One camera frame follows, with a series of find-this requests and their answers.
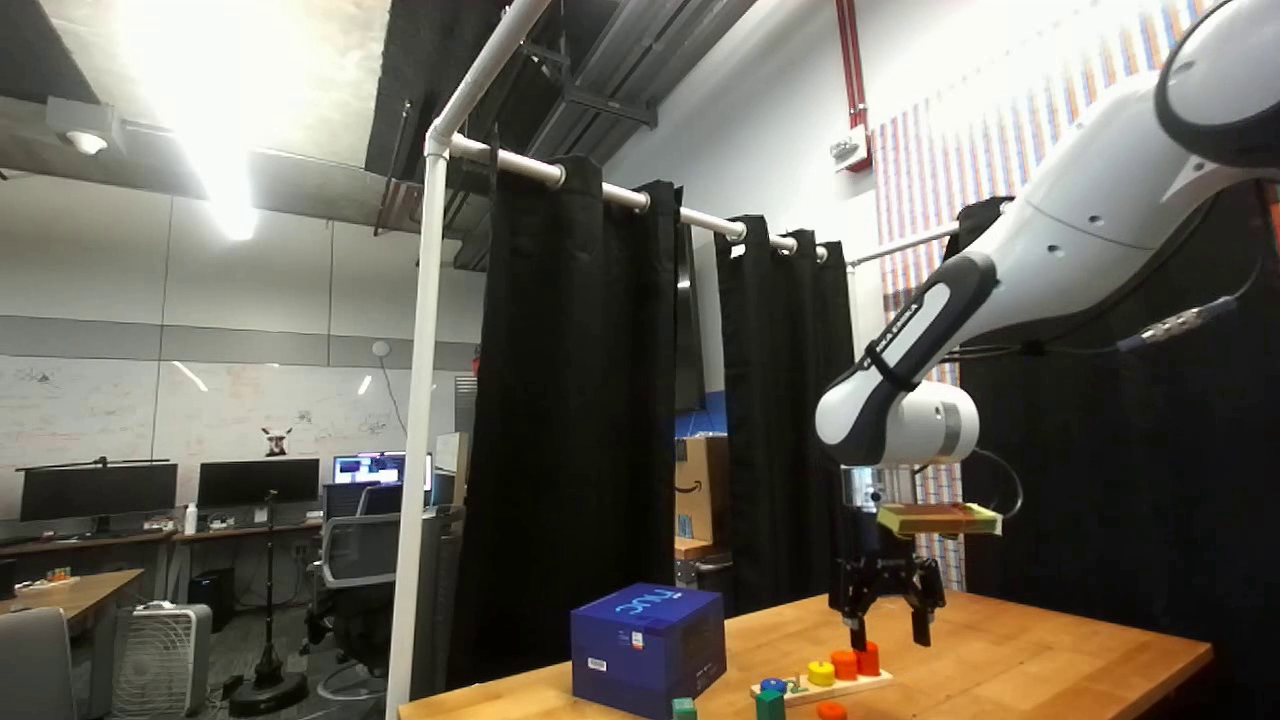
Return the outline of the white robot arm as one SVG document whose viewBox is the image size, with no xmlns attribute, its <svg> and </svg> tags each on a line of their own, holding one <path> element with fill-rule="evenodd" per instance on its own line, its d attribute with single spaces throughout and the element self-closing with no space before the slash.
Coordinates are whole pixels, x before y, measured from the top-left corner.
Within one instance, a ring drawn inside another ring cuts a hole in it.
<svg viewBox="0 0 1280 720">
<path fill-rule="evenodd" d="M 1280 0 L 1218 0 L 1158 72 L 1102 93 L 865 345 L 816 399 L 816 440 L 860 469 L 962 459 L 974 402 L 929 381 L 952 347 L 1116 298 L 1210 195 L 1275 170 Z"/>
</svg>

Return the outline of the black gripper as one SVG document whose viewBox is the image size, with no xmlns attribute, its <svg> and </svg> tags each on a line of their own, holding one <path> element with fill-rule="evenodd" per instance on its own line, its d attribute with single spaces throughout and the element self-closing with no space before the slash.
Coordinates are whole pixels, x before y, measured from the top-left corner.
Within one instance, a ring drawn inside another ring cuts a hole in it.
<svg viewBox="0 0 1280 720">
<path fill-rule="evenodd" d="M 913 645 L 930 647 L 930 614 L 945 608 L 940 564 L 874 519 L 883 475 L 870 465 L 843 465 L 834 493 L 834 564 L 828 600 L 846 623 L 846 645 L 865 650 L 868 608 L 881 596 L 898 596 L 913 608 Z"/>
</svg>

